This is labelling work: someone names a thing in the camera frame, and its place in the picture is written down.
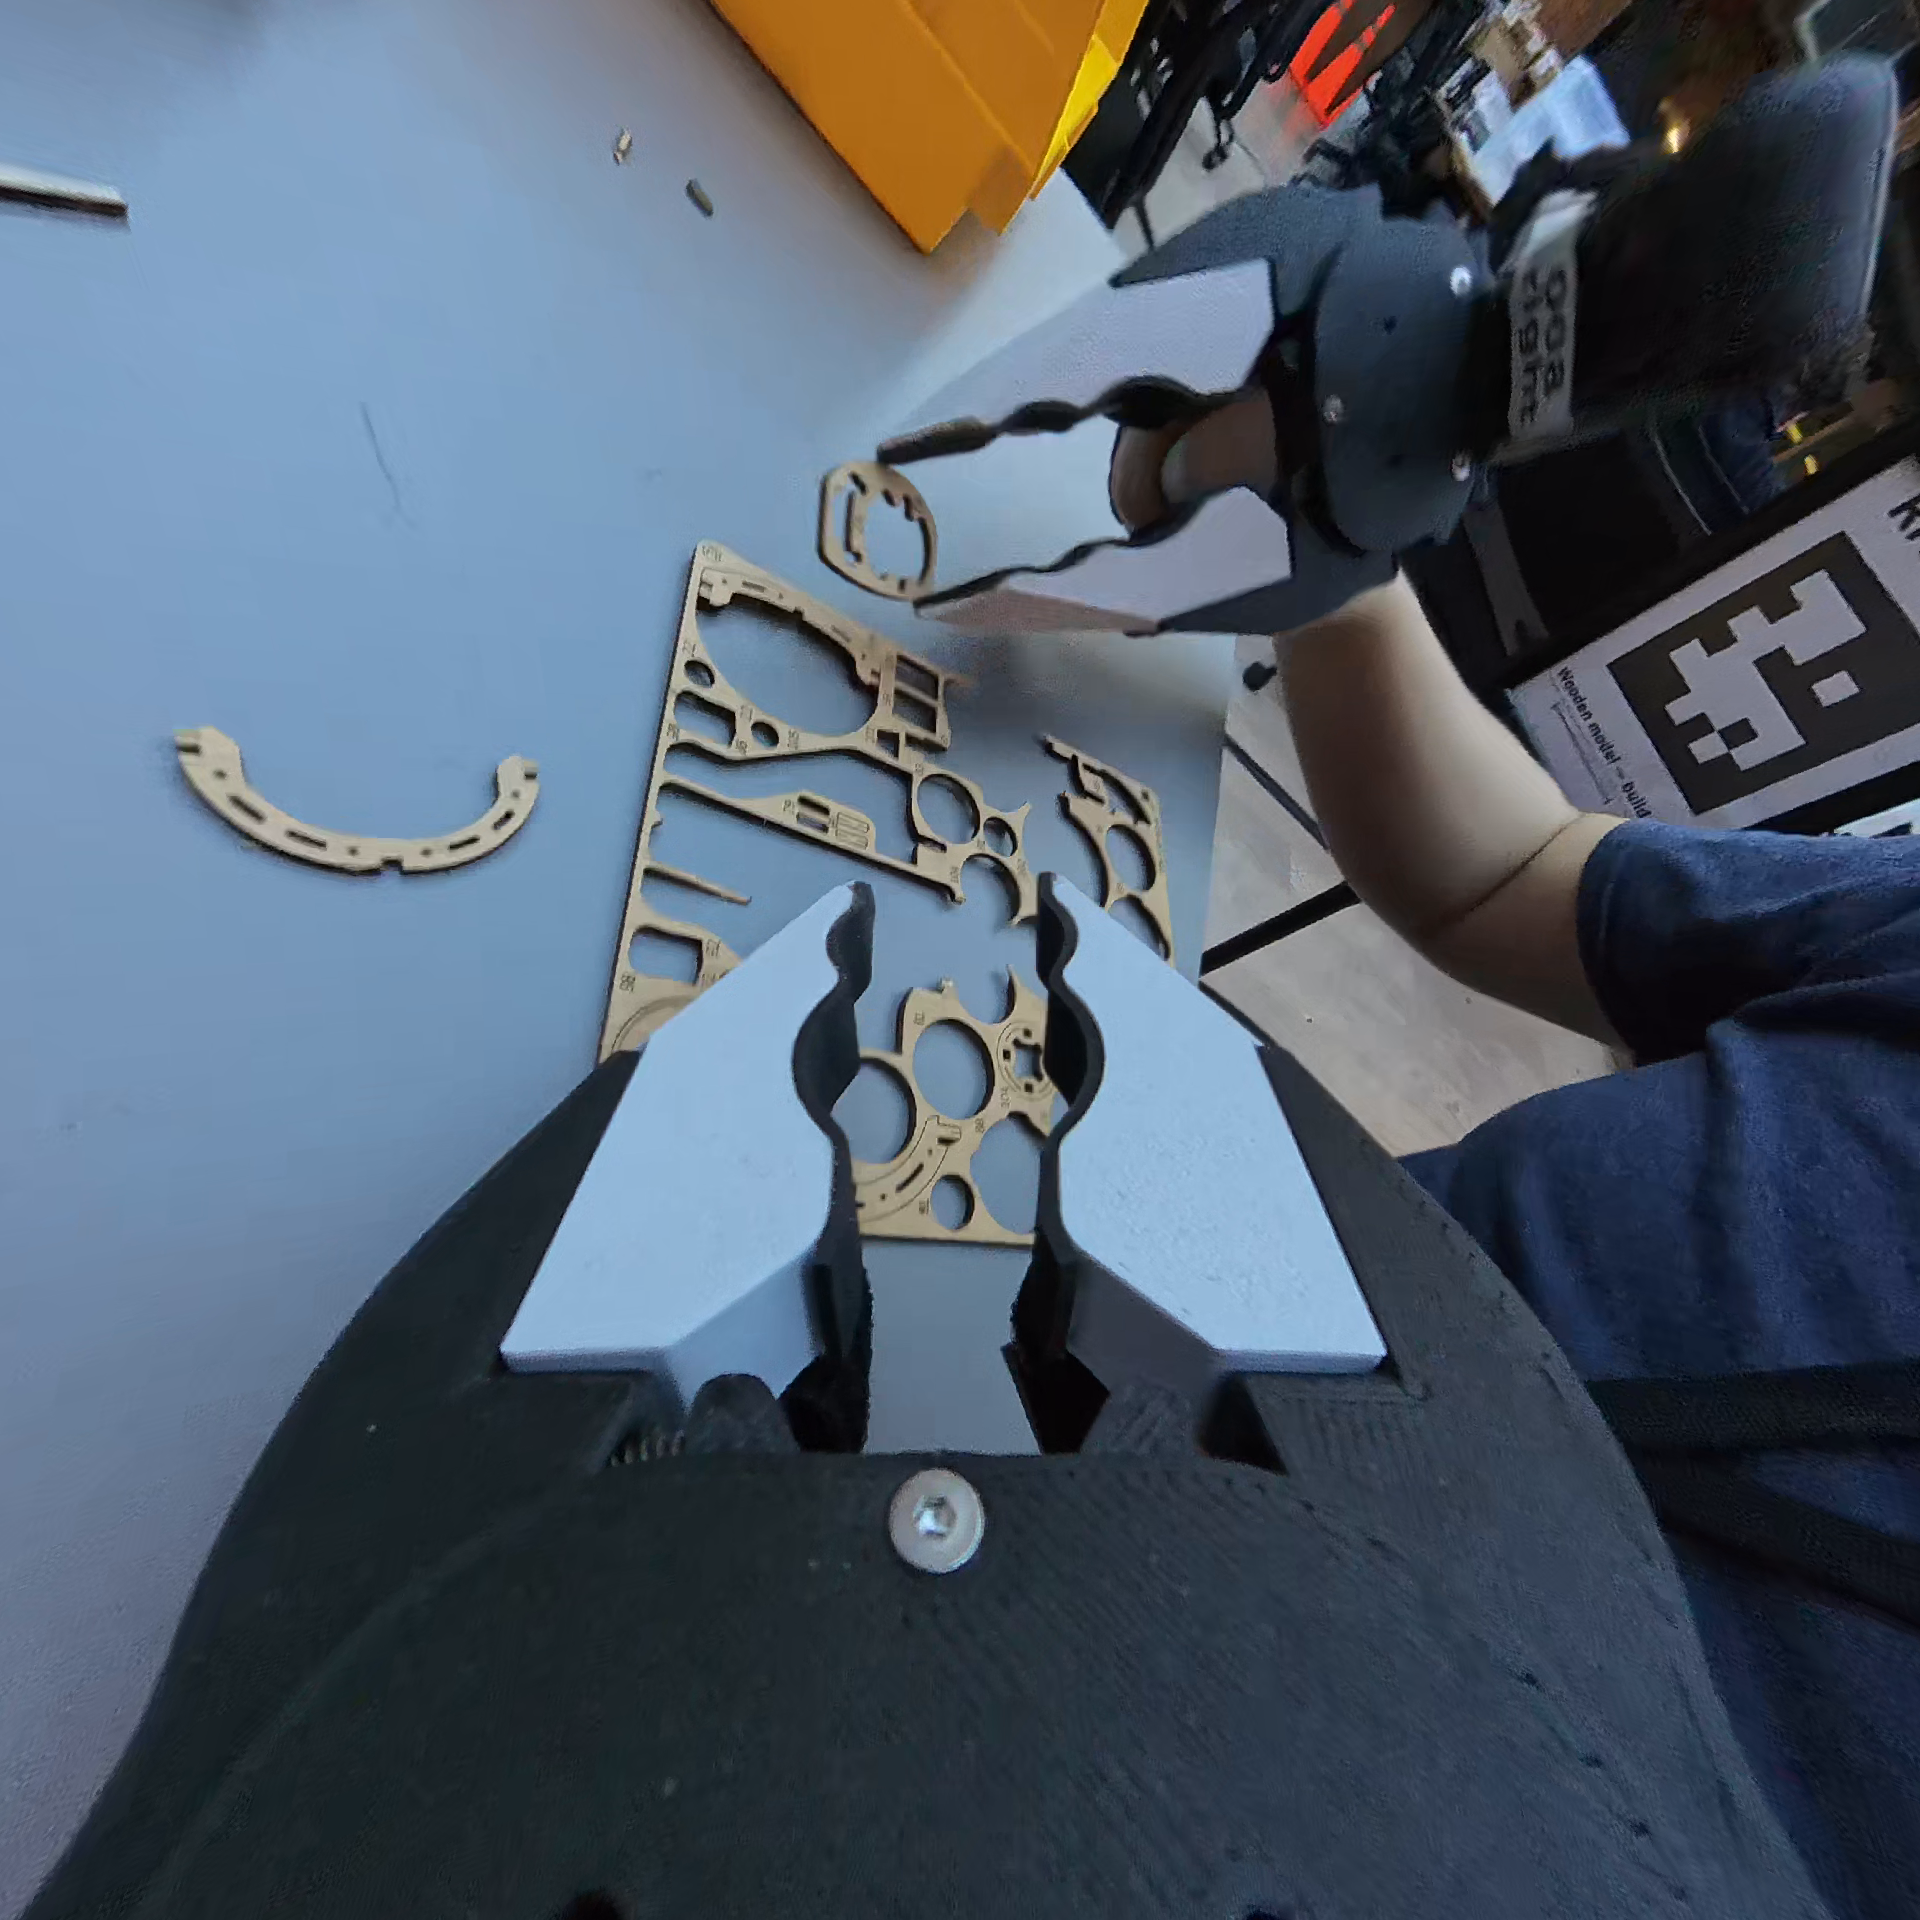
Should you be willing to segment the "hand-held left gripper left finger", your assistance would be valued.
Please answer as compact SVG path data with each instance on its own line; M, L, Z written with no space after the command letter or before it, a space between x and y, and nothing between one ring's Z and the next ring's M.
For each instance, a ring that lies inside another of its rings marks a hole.
M874 1290L850 1145L876 899L832 888L641 1044L501 1340L522 1375L645 1375L685 1415L727 1377L805 1449L861 1452Z

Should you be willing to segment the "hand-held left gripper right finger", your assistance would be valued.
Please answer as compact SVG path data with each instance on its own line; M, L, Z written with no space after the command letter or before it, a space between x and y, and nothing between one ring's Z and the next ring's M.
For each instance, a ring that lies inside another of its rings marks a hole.
M1368 1379L1386 1338L1260 1043L1058 876L1040 879L1040 1153L1009 1370L1045 1454L1132 1396L1200 1441L1247 1379Z

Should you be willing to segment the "small wooden parts sheet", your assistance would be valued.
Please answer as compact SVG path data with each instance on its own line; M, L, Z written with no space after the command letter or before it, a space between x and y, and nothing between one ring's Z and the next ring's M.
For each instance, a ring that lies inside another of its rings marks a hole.
M1067 770L1061 815L1098 863L1103 907L1111 914L1120 905L1137 907L1149 926L1161 961L1175 968L1179 955L1171 916L1161 799L1146 782L1058 736L1042 735L1040 745ZM1138 850L1141 880L1127 880L1123 873L1111 848L1116 832Z

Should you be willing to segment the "black and white marker sign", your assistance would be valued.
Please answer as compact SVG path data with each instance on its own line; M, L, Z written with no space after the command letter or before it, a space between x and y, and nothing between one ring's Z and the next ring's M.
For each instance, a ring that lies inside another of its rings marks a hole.
M1916 799L1917 468L1885 459L1507 704L1580 809L1826 832Z

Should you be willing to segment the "person's right hand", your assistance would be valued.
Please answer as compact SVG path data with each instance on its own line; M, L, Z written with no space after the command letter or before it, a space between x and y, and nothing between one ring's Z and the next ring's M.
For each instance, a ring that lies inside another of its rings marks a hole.
M1224 492L1274 497L1281 480L1274 402L1257 388L1202 416L1160 427L1124 425L1108 466L1111 511L1127 534L1141 534Z

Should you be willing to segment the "curved wooden arc part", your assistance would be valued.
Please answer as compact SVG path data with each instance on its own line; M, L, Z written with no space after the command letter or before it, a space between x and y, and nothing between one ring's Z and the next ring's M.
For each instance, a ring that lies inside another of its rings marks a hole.
M501 850L527 827L539 795L538 763L507 756L495 770L491 806L468 825L434 838L337 832L303 823L249 782L239 743L215 728L176 731L178 768L199 800L259 848L307 866L354 879L460 872Z

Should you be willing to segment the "yellow plastic bin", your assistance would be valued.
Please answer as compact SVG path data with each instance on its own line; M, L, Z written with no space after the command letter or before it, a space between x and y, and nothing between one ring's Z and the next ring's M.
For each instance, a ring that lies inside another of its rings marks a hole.
M1146 2L716 2L713 11L931 255L1007 233L1092 123Z

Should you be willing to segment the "person's right forearm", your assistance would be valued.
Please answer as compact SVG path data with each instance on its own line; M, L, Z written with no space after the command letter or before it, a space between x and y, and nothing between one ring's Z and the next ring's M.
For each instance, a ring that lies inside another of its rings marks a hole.
M1313 815L1357 900L1473 992L1623 1049L1578 942L1619 817L1576 808L1477 703L1403 577L1277 638Z

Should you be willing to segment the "large wooden parts sheet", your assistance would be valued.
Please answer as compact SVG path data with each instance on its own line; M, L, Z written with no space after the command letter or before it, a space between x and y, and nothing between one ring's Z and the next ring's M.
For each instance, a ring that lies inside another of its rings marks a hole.
M858 728L829 735L752 699L730 680L704 635L704 619L730 611L776 618L797 638L821 643L852 687L871 698L871 712ZM747 905L744 895L659 856L665 800L709 808L737 823L914 880L948 905L965 903L967 872L983 863L1013 892L1013 923L1026 926L1039 916L1039 873L1025 832L1028 806L1000 808L947 763L948 695L959 684L952 671L914 656L732 547L713 539L695 547L642 788L597 1044L602 1062L649 1040L744 963L717 931L665 914L649 899L649 883L659 880L684 895ZM860 761L900 784L909 850L889 850L876 819L845 800L802 784L739 795L707 775L676 768L676 756L776 770L828 759ZM1032 1241L1028 1231L1002 1224L989 1210L973 1162L1007 1123L1039 1140L1050 1137L1053 1088L1039 1063L1040 1044L1040 998L1019 975L1009 977L1007 1006L994 1020L973 1015L952 982L903 998L897 1044L861 1062L895 1080L908 1100L906 1140L895 1158L856 1163L865 1234L996 1248Z

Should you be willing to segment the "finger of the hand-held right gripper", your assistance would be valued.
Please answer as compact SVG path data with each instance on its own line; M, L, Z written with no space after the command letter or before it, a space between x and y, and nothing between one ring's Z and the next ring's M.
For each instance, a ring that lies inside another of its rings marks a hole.
M1235 488L1160 531L1074 547L1045 567L1004 567L931 593L916 614L955 634L1200 632L1208 608L1277 587L1291 574L1289 524Z
M973 362L879 443L889 466L1064 435L1091 420L1161 425L1248 384L1276 328L1271 271L1099 283Z

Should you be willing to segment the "orange safety cone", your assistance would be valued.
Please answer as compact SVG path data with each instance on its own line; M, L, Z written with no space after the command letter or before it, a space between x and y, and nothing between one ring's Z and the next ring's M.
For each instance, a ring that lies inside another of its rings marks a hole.
M1362 87L1360 67L1392 24L1394 2L1330 2L1288 63L1288 78L1320 128L1328 128Z

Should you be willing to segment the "wooden ring part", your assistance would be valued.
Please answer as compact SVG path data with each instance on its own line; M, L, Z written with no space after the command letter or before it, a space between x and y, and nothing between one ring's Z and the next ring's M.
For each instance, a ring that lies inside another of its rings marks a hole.
M869 544L876 508L897 512L920 535L920 567L880 567ZM897 604L920 604L938 586L940 529L924 495L898 468L852 459L829 468L821 486L818 554L848 586Z

